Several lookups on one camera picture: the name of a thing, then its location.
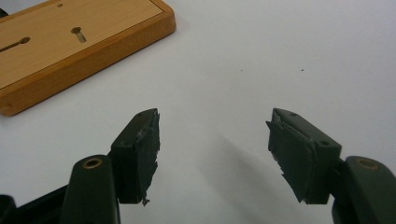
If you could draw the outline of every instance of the round hole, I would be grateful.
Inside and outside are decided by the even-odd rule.
[[[367,160],[367,159],[358,159],[358,164],[369,170],[377,170],[378,165],[375,161]]]
[[[102,160],[101,159],[92,158],[92,159],[89,159],[89,160],[85,161],[82,164],[82,167],[84,169],[93,169],[93,168],[96,168],[96,167],[100,166],[101,164],[102,164]]]
[[[20,44],[26,44],[27,42],[29,42],[30,37],[24,37],[20,40]]]
[[[330,143],[328,141],[320,141],[323,146],[328,146]]]
[[[71,32],[72,32],[72,34],[78,34],[78,33],[81,32],[81,27],[75,27],[75,28],[72,29]]]

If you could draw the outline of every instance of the mounting hole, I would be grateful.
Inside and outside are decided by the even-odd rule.
[[[328,146],[330,143],[328,141],[320,141],[323,146]]]
[[[377,170],[378,169],[378,164],[376,164],[375,161],[368,160],[368,159],[358,159],[358,164],[366,169],[369,170]]]
[[[24,37],[20,40],[20,44],[26,44],[27,42],[30,41],[30,37]]]
[[[92,158],[89,159],[87,161],[84,161],[84,163],[82,164],[82,167],[84,169],[93,169],[96,168],[98,166],[102,165],[102,160],[99,158]]]

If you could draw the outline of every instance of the white surface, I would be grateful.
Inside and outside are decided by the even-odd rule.
[[[167,0],[177,31],[12,118],[0,118],[0,193],[18,205],[107,154],[136,113],[161,113],[148,206],[122,223],[332,223],[298,204],[267,151],[273,107],[296,112],[395,173],[396,4]],[[0,1],[15,12],[37,1]]]

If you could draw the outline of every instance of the black plastic part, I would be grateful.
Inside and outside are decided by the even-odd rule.
[[[300,117],[274,108],[268,149],[279,163],[283,176],[298,201],[325,204],[330,189],[327,174],[338,163],[341,145]]]
[[[342,175],[360,224],[396,223],[396,178],[384,164],[348,157]]]
[[[18,208],[19,223],[58,223],[67,186]]]
[[[6,16],[8,16],[8,13],[6,13],[2,8],[0,8],[0,19]]]
[[[120,223],[119,205],[109,157],[91,156],[75,164],[64,197],[60,223]]]
[[[146,204],[147,190],[157,169],[160,150],[160,115],[150,109],[134,116],[111,145],[120,203]]]
[[[0,195],[0,224],[14,223],[16,208],[11,196]]]

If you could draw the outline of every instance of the wooden board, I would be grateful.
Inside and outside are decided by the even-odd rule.
[[[175,30],[161,0],[52,0],[5,17],[0,113],[19,113]]]

